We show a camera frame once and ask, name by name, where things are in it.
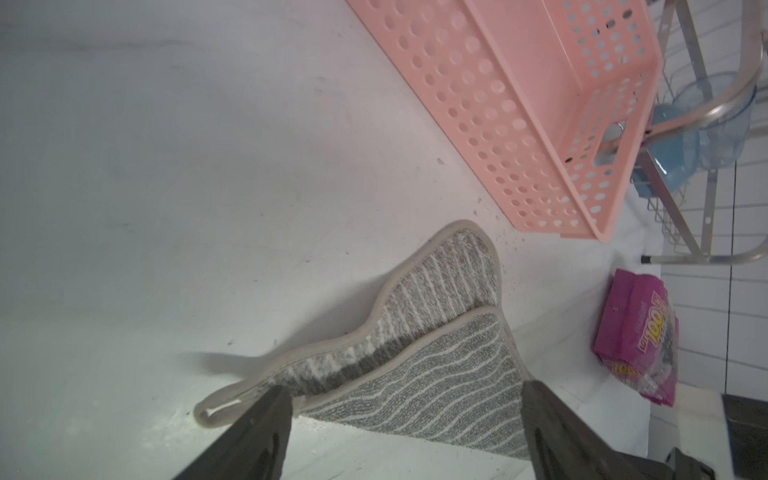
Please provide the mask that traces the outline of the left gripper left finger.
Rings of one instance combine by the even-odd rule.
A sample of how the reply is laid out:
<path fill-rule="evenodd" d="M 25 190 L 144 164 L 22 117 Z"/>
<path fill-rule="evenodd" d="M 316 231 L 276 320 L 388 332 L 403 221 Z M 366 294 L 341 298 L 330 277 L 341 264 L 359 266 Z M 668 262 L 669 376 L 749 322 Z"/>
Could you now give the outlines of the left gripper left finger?
<path fill-rule="evenodd" d="M 278 480 L 292 418 L 289 390 L 271 388 L 176 479 Z"/>

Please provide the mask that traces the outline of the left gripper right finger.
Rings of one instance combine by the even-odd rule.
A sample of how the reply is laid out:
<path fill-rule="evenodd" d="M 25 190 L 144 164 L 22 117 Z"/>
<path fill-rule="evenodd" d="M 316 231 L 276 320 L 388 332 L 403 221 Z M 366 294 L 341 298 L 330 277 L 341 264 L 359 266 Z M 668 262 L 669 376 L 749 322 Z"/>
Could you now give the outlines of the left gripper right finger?
<path fill-rule="evenodd" d="M 523 383 L 521 418 L 537 479 L 644 477 L 541 381 Z"/>

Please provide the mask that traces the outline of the grey striped dishcloth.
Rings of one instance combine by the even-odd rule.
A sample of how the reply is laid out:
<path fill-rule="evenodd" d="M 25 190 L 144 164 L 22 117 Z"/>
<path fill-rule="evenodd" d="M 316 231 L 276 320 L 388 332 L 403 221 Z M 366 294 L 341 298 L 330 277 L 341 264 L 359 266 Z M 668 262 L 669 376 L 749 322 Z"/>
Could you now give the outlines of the grey striped dishcloth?
<path fill-rule="evenodd" d="M 276 357 L 200 401 L 195 419 L 230 425 L 278 386 L 317 421 L 525 460 L 530 375 L 501 300 L 491 239 L 453 222 L 391 273 L 359 328 Z"/>

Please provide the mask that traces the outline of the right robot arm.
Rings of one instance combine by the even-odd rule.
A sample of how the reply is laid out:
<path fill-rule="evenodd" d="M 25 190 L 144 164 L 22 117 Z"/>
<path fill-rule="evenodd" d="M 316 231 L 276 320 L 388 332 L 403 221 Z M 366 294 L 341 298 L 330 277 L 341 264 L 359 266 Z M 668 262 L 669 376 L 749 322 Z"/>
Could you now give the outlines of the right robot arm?
<path fill-rule="evenodd" d="M 678 449 L 718 479 L 767 477 L 767 402 L 680 383 L 673 406 L 651 406 L 648 457 Z"/>

